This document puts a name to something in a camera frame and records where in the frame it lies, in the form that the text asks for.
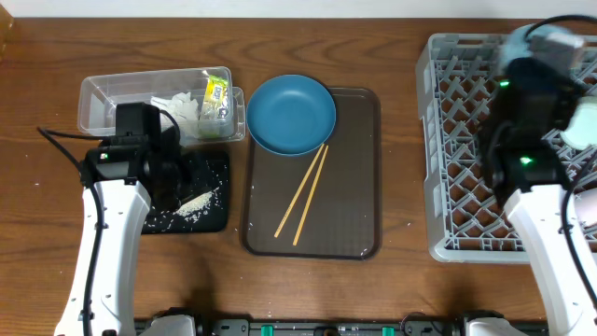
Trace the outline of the mint green bowl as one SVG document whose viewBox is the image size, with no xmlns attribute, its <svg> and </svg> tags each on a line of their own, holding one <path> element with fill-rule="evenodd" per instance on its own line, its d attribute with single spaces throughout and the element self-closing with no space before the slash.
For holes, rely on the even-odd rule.
<svg viewBox="0 0 597 336">
<path fill-rule="evenodd" d="M 568 128 L 561 132 L 563 142 L 577 150 L 595 146 L 597 143 L 596 113 L 596 97 L 581 98 Z"/>
</svg>

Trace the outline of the light blue bowl with rice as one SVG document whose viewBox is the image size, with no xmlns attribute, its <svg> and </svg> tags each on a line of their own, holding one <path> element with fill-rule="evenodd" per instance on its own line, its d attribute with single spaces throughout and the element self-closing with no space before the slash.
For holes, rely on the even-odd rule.
<svg viewBox="0 0 597 336">
<path fill-rule="evenodd" d="M 497 71 L 504 75 L 508 66 L 517 59 L 534 59 L 530 50 L 531 38 L 535 35 L 546 35 L 552 32 L 562 32 L 574 35 L 569 29 L 556 25 L 544 25 L 533 30 L 531 24 L 522 26 L 513 31 L 506 41 L 499 47 L 498 56 L 495 62 Z"/>
</svg>

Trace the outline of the pink white cup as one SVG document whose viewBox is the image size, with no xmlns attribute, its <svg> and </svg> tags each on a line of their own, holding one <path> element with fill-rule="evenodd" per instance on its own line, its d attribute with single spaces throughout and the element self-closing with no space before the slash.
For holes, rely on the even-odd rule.
<svg viewBox="0 0 597 336">
<path fill-rule="evenodd" d="M 574 204 L 577 220 L 584 227 L 595 226 L 597 222 L 597 188 L 577 193 Z"/>
</svg>

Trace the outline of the wooden chopstick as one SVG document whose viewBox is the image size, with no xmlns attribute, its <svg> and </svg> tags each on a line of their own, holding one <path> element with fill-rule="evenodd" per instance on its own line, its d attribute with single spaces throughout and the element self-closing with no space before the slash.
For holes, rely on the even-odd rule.
<svg viewBox="0 0 597 336">
<path fill-rule="evenodd" d="M 320 179 L 320 175 L 321 175 L 321 172 L 323 170 L 323 167 L 324 167 L 324 164 L 325 164 L 325 161 L 326 161 L 326 156 L 327 156 L 328 148 L 329 148 L 328 145 L 326 145 L 325 148 L 324 148 L 323 156 L 322 156 L 322 158 L 321 158 L 321 160 L 319 162 L 318 169 L 316 171 L 315 177 L 314 177 L 313 182 L 312 182 L 312 187 L 311 187 L 310 192 L 309 192 L 309 196 L 307 198 L 305 207 L 303 209 L 303 212 L 302 212 L 302 215 L 301 215 L 301 218 L 300 218 L 300 222 L 298 224 L 298 228 L 297 228 L 294 240 L 293 240 L 293 246 L 296 246 L 298 244 L 298 242 L 299 242 L 299 238 L 300 238 L 300 235 L 302 233 L 303 226 L 304 226 L 304 223 L 306 221 L 306 217 L 307 217 L 307 215 L 309 213 L 309 210 L 310 210 L 310 207 L 311 207 L 312 198 L 313 198 L 313 195 L 314 195 L 314 193 L 316 191 L 316 188 L 317 188 L 317 185 L 318 185 L 318 182 L 319 182 L 319 179 Z"/>
<path fill-rule="evenodd" d="M 275 233 L 274 233 L 274 235 L 273 235 L 273 236 L 274 236 L 274 238 L 278 238 L 278 236 L 280 235 L 280 233 L 281 233 L 282 229 L 284 228 L 284 225 L 285 225 L 285 223 L 286 223 L 286 221 L 287 221 L 288 217 L 290 216 L 290 214 L 291 214 L 291 212 L 292 212 L 292 210 L 293 210 L 293 208 L 294 208 L 294 205 L 295 205 L 295 203 L 296 203 L 296 201 L 297 201 L 297 199 L 298 199 L 298 197 L 299 197 L 300 193 L 302 192 L 302 190 L 303 190 L 303 188 L 304 188 L 304 185 L 306 184 L 306 182 L 307 182 L 308 178 L 310 177 L 310 175 L 311 175 L 311 172 L 312 172 L 312 169 L 313 169 L 314 165 L 316 164 L 316 162 L 317 162 L 317 160 L 318 160 L 319 156 L 321 155 L 321 153 L 322 153 L 323 149 L 325 148 L 325 146 L 326 146 L 326 145 L 321 145 L 321 146 L 319 147 L 319 149 L 318 149 L 317 153 L 315 154 L 314 158 L 312 159 L 312 162 L 311 162 L 311 164 L 310 164 L 310 166 L 309 166 L 309 168 L 308 168 L 307 172 L 306 172 L 306 173 L 305 173 L 305 175 L 303 176 L 303 178 L 302 178 L 302 180 L 301 180 L 300 184 L 298 185 L 298 188 L 297 188 L 297 190 L 296 190 L 296 192 L 295 192 L 295 194 L 294 194 L 294 196 L 293 196 L 293 198 L 292 198 L 292 200 L 291 200 L 290 204 L 288 205 L 288 207 L 287 207 L 287 208 L 286 208 L 286 210 L 285 210 L 284 216 L 282 217 L 282 220 L 281 220 L 281 222 L 280 222 L 280 224 L 279 224 L 279 226 L 278 226 L 277 230 L 275 231 Z"/>
</svg>

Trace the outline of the yellow green wrapper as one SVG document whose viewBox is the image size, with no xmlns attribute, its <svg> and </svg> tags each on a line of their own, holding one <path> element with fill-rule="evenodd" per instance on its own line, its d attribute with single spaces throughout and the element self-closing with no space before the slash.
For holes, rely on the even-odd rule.
<svg viewBox="0 0 597 336">
<path fill-rule="evenodd" d="M 229 82 L 209 76 L 199 114 L 199 134 L 202 138 L 221 137 L 221 127 L 229 114 Z"/>
</svg>

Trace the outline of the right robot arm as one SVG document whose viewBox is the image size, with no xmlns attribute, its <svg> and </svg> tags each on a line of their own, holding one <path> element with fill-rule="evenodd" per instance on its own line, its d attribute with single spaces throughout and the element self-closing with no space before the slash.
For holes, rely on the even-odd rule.
<svg viewBox="0 0 597 336">
<path fill-rule="evenodd" d="M 498 58 L 501 81 L 478 127 L 485 182 L 521 238 L 551 335 L 596 332 L 596 261 L 583 227 L 596 221 L 596 192 L 576 187 L 596 163 L 568 176 L 546 140 L 554 130 L 574 149 L 596 145 L 596 98 L 574 79 L 586 40 L 555 16 L 515 30 Z"/>
</svg>

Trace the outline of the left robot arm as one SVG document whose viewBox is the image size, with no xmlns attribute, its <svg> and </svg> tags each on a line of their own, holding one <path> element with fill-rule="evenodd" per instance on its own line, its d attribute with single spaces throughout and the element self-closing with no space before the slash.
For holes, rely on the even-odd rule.
<svg viewBox="0 0 597 336">
<path fill-rule="evenodd" d="M 75 167 L 83 187 L 83 231 L 57 335 L 133 335 L 142 228 L 153 208 L 180 205 L 183 177 L 176 126 L 121 126 L 77 160 L 62 134 L 40 134 Z"/>
</svg>

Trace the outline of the blue plate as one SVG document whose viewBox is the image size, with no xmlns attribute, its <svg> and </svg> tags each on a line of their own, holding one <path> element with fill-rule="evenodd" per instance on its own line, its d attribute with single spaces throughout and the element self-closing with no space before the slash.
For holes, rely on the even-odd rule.
<svg viewBox="0 0 597 336">
<path fill-rule="evenodd" d="M 251 96 L 246 122 L 253 140 L 281 156 L 310 153 L 333 133 L 337 107 L 330 90 L 302 75 L 281 75 L 262 83 Z"/>
</svg>

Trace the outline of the white tissue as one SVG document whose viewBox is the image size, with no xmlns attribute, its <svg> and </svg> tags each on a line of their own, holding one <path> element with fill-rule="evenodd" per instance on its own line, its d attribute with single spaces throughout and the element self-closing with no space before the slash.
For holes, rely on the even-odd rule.
<svg viewBox="0 0 597 336">
<path fill-rule="evenodd" d="M 199 103 L 190 92 L 180 92 L 170 99 L 152 96 L 150 104 L 167 112 L 178 124 L 181 136 L 199 138 Z"/>
</svg>

